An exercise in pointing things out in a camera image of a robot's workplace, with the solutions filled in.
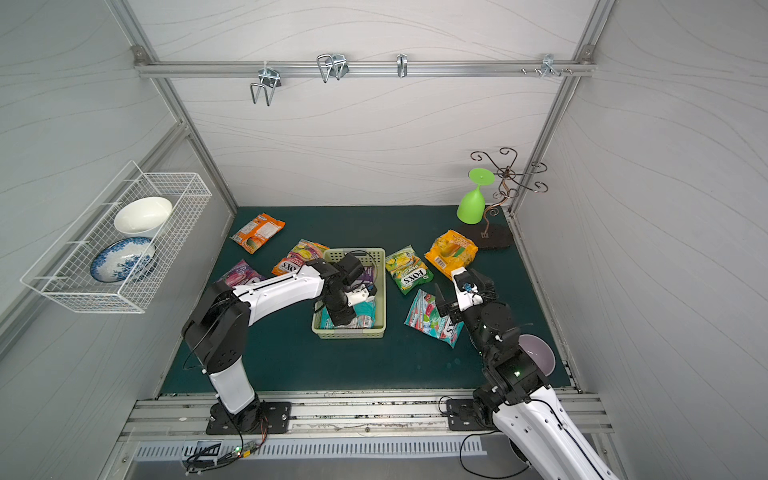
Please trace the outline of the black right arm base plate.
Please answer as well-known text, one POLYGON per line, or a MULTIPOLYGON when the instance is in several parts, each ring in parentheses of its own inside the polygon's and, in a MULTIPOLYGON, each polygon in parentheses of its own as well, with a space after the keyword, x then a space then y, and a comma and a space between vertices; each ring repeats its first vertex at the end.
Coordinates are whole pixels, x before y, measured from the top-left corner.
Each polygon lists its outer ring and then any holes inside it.
POLYGON ((444 402, 444 415, 448 429, 457 432, 494 431, 492 411, 481 402, 471 399, 452 399, 444 402))

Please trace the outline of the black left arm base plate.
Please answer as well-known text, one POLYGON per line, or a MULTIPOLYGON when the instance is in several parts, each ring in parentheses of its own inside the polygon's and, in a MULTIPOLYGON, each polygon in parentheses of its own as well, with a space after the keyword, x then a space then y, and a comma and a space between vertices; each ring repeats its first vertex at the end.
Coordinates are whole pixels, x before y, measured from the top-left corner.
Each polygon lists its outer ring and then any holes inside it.
POLYGON ((207 435, 285 434, 291 417, 290 402, 254 401, 240 413, 229 412, 221 401, 209 413, 207 435))

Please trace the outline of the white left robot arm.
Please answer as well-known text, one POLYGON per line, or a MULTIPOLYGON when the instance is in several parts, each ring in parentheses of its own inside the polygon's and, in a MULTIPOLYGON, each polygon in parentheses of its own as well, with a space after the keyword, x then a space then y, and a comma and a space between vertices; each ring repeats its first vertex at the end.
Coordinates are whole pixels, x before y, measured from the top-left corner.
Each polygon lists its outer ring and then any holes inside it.
POLYGON ((318 299, 335 326, 355 318, 354 307, 377 294, 360 280, 365 268, 352 253, 337 262, 310 260, 298 270, 249 285, 221 280, 202 294, 182 328, 182 338, 231 415, 258 405, 242 362, 248 329, 286 307, 318 299))

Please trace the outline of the pale green plastic basket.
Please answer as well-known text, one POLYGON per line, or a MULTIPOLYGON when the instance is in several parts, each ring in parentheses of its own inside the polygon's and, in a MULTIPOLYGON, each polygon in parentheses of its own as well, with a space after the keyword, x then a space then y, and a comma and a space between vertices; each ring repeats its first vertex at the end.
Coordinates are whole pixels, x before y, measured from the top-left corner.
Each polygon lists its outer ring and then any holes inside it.
POLYGON ((379 339, 386 331, 386 252, 382 248, 332 248, 323 254, 328 263, 337 263, 347 254, 354 255, 362 265, 362 273, 345 286, 347 305, 356 317, 349 323, 335 326, 330 314, 318 300, 312 318, 312 331, 324 340, 379 339))

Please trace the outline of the teal candy bag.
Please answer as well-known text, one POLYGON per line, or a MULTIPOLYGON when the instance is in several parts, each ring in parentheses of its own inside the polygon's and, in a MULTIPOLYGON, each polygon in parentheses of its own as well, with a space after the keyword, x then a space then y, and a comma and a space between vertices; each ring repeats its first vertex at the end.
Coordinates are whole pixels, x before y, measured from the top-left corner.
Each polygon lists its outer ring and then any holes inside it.
POLYGON ((355 318, 348 324, 336 326, 333 324, 326 308, 323 308, 318 328, 327 329, 368 329, 375 324, 376 305, 374 301, 365 301, 354 306, 355 318))

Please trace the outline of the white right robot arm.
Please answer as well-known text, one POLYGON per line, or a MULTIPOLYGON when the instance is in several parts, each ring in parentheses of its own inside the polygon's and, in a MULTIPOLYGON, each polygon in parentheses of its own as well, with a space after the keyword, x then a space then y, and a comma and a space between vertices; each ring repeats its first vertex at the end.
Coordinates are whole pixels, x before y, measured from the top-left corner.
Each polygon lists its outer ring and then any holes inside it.
POLYGON ((511 307, 494 282, 473 268, 450 274, 456 299, 436 292, 441 316, 462 324, 482 359, 487 383, 473 392, 478 424, 504 434, 543 479, 617 476, 569 417, 547 375, 520 346, 511 307))

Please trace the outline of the orange pink Fox's fruits bag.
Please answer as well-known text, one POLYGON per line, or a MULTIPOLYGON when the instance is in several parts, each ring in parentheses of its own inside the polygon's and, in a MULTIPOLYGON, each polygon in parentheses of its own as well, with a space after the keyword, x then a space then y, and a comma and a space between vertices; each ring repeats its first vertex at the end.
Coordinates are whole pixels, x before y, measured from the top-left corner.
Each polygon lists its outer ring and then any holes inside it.
POLYGON ((306 262, 323 259, 328 247, 316 242, 301 239, 291 251, 281 259, 271 270, 275 276, 293 273, 306 262))

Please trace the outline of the green Fox's spring tea bag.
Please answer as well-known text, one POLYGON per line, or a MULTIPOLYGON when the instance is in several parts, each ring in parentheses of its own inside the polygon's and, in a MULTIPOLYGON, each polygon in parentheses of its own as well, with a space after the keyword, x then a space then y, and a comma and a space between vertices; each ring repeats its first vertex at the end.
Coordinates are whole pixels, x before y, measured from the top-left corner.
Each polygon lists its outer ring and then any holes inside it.
POLYGON ((403 295, 407 295, 419 285, 431 282, 434 278, 411 245, 388 255, 385 258, 385 268, 403 295))

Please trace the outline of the yellow candy bag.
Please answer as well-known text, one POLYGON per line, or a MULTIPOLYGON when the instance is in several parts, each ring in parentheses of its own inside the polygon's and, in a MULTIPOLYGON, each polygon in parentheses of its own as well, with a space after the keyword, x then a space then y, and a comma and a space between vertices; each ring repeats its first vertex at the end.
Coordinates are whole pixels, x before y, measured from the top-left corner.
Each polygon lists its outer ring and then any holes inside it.
POLYGON ((425 258, 445 277, 451 278, 454 270, 466 268, 478 252, 476 244, 454 230, 448 230, 432 244, 425 258))

